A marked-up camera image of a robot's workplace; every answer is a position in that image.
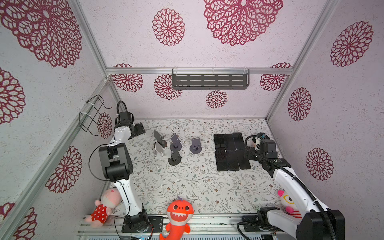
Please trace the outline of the white stand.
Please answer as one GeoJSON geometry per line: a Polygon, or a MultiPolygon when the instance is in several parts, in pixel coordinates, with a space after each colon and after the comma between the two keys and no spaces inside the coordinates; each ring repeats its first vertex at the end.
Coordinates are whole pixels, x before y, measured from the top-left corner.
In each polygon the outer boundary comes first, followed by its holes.
{"type": "Polygon", "coordinates": [[[159,142],[155,142],[155,157],[156,158],[163,158],[166,156],[165,148],[162,147],[162,145],[159,142]]]}

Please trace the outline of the black phone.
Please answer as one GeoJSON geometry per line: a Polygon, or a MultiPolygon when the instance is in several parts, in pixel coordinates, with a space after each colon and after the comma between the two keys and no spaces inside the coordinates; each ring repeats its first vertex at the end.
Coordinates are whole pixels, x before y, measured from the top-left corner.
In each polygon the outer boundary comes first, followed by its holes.
{"type": "Polygon", "coordinates": [[[244,150],[245,149],[245,141],[243,139],[242,133],[233,133],[233,139],[235,143],[235,148],[244,150]]]}
{"type": "Polygon", "coordinates": [[[215,158],[218,172],[228,171],[228,162],[226,152],[223,150],[215,151],[215,158]]]}
{"type": "Polygon", "coordinates": [[[240,170],[251,169],[251,165],[246,151],[244,149],[237,149],[236,154],[240,170]]]}
{"type": "Polygon", "coordinates": [[[214,134],[214,143],[215,143],[215,150],[225,150],[226,144],[224,141],[224,135],[223,134],[214,134]]]}

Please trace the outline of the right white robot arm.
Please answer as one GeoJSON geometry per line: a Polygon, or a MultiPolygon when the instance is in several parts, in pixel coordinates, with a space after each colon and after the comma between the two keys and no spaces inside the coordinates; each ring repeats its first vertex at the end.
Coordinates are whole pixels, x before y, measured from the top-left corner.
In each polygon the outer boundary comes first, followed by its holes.
{"type": "Polygon", "coordinates": [[[250,148],[246,151],[263,165],[288,193],[302,218],[298,219],[277,207],[261,208],[258,220],[261,228],[274,228],[285,232],[296,240],[344,240],[346,220],[338,210],[331,210],[320,201],[297,177],[291,165],[284,159],[268,159],[250,148]]]}

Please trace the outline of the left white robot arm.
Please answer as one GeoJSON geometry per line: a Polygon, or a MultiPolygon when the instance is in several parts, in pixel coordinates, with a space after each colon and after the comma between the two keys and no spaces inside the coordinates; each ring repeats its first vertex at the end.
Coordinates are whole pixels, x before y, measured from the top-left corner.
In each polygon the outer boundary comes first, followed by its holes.
{"type": "Polygon", "coordinates": [[[117,188],[126,209],[123,233],[144,232],[150,225],[147,211],[130,177],[133,173],[133,163],[126,147],[129,139],[144,133],[145,129],[141,123],[135,126],[118,127],[115,129],[112,140],[106,146],[99,148],[104,177],[117,188]]]}

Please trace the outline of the black front left stand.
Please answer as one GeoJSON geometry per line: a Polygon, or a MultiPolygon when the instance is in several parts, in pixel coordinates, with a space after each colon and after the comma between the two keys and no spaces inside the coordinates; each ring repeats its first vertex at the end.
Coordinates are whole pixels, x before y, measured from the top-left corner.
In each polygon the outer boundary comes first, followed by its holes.
{"type": "Polygon", "coordinates": [[[179,151],[172,152],[171,157],[168,159],[168,162],[171,166],[176,166],[181,162],[181,155],[179,151]]]}

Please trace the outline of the purple back middle stand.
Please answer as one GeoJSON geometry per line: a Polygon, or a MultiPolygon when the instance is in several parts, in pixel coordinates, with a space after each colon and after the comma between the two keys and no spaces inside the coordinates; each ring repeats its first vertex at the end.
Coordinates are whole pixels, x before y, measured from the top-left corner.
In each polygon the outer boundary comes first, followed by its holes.
{"type": "Polygon", "coordinates": [[[190,146],[190,152],[193,154],[199,154],[202,151],[201,139],[193,138],[192,145],[190,146]]]}

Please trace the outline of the pink striped panda plush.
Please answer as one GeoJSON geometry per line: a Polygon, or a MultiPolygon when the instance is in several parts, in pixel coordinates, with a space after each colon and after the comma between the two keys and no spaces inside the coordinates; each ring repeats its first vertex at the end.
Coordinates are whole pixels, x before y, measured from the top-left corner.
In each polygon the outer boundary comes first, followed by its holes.
{"type": "Polygon", "coordinates": [[[294,201],[289,196],[289,194],[286,191],[279,190],[278,195],[280,197],[283,207],[285,208],[286,213],[297,219],[302,219],[302,215],[298,207],[295,205],[294,201]]]}

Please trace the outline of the red mushroom plush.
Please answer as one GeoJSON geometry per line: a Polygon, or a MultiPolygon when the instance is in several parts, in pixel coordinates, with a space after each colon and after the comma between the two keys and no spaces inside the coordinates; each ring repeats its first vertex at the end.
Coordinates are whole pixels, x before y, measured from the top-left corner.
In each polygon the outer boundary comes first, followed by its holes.
{"type": "Polygon", "coordinates": [[[122,196],[117,188],[106,190],[101,199],[95,201],[96,209],[90,216],[85,218],[85,222],[89,223],[92,228],[102,227],[121,201],[122,196]]]}

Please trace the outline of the red shark plush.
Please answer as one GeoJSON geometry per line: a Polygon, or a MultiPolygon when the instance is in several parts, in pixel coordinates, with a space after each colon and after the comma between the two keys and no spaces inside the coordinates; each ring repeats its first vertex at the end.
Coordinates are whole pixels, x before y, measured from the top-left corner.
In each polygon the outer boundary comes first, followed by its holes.
{"type": "Polygon", "coordinates": [[[166,225],[166,231],[169,233],[166,237],[159,235],[160,240],[180,240],[184,233],[189,234],[191,228],[188,221],[192,218],[195,211],[191,203],[181,198],[172,202],[167,208],[169,223],[166,225]]]}

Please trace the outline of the dark grey wall shelf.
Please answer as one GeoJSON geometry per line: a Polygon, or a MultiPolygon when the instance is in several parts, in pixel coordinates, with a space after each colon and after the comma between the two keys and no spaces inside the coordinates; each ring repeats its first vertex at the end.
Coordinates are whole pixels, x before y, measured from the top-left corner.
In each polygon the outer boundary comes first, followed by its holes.
{"type": "Polygon", "coordinates": [[[250,75],[248,70],[241,74],[192,74],[172,69],[171,83],[175,90],[246,90],[250,75]]]}

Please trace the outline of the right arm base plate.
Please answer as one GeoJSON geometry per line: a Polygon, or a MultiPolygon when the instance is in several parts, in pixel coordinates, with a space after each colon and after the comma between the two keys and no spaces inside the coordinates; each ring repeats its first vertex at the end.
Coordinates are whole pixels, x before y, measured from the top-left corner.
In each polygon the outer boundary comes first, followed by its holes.
{"type": "Polygon", "coordinates": [[[263,221],[259,220],[259,217],[257,215],[242,216],[242,223],[245,232],[281,231],[281,229],[266,224],[263,221]]]}

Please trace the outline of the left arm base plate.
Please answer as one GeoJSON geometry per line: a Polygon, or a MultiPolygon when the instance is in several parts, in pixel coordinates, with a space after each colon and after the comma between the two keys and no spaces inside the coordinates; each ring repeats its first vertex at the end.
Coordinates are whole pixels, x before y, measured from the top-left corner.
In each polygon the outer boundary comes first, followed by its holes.
{"type": "Polygon", "coordinates": [[[125,217],[122,233],[161,233],[163,231],[164,217],[162,216],[149,216],[140,217],[128,216],[125,217]]]}

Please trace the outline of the aluminium front rail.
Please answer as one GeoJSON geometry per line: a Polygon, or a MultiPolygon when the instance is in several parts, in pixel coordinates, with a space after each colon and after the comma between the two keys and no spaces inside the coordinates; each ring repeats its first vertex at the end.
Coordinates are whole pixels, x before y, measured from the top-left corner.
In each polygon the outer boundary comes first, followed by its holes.
{"type": "MultiPolygon", "coordinates": [[[[188,222],[191,228],[189,236],[193,235],[236,235],[239,233],[237,223],[256,224],[257,214],[197,214],[188,222]]],[[[124,223],[123,216],[110,216],[100,228],[92,228],[91,224],[82,222],[77,230],[77,236],[115,236],[149,235],[151,228],[145,232],[130,230],[124,223]]]]}

